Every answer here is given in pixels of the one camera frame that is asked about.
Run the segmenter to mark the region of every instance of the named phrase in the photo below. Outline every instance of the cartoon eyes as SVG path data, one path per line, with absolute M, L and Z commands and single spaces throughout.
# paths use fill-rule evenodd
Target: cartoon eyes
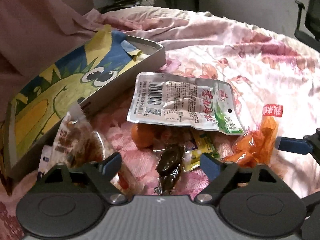
M 118 75 L 118 72 L 113 70 L 110 72 L 106 72 L 101 74 L 98 79 L 93 83 L 97 87 L 102 87 L 105 84 L 108 84 L 111 80 L 113 80 Z
M 88 73 L 86 73 L 82 78 L 82 82 L 93 82 L 93 85 L 96 87 L 102 87 L 105 84 L 109 83 L 111 80 L 113 80 L 117 75 L 118 72 L 113 70 L 110 72 L 105 72 L 104 67 L 97 67 L 92 70 L 90 70 Z

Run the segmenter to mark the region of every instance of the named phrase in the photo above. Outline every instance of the yellow candy wrapper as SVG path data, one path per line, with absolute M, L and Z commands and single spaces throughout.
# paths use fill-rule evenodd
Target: yellow candy wrapper
M 185 171 L 191 171 L 200 166 L 202 153 L 209 153 L 212 157 L 219 158 L 219 154 L 207 132 L 190 129 L 189 134 L 189 138 L 185 138 L 185 155 L 183 158 Z

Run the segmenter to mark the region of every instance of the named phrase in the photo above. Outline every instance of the bed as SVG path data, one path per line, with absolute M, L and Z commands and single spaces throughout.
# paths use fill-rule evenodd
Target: bed
M 319 53 L 292 38 L 208 12 L 135 7 L 104 15 L 92 10 L 85 17 L 164 45 L 166 65 L 160 72 L 229 82 L 236 110 L 248 130 L 259 126 L 266 103 L 284 105 L 281 136 L 302 138 L 320 126 Z M 137 149 L 131 139 L 132 124 L 126 121 L 131 99 L 131 95 L 123 95 L 91 123 L 121 153 L 137 180 L 146 185 L 144 193 L 154 194 L 157 158 L 151 150 Z M 215 134 L 214 145 L 221 157 L 231 154 L 235 139 Z M 270 166 L 299 197 L 320 189 L 320 167 L 310 154 L 275 152 Z M 177 194 L 192 198 L 209 183 L 200 169 L 185 174 L 184 179 L 185 187 Z M 0 185 L 0 239 L 22 238 L 15 207 L 35 180 L 36 171 L 26 176 L 10 197 Z

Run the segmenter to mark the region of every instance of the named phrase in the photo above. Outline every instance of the orange candy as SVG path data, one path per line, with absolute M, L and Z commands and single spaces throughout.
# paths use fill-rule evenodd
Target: orange candy
M 138 148 L 147 148 L 155 138 L 152 124 L 135 123 L 131 128 L 131 138 Z
M 241 136 L 233 145 L 233 155 L 223 161 L 232 161 L 242 167 L 254 167 L 257 163 L 268 164 L 278 132 L 278 123 L 271 116 L 262 118 L 258 131 L 251 131 Z

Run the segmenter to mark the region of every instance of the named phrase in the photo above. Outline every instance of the pink curtain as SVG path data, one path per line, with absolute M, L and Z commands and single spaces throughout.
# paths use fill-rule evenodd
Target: pink curtain
M 102 26 L 61 0 L 0 0 L 0 121 L 9 99 Z

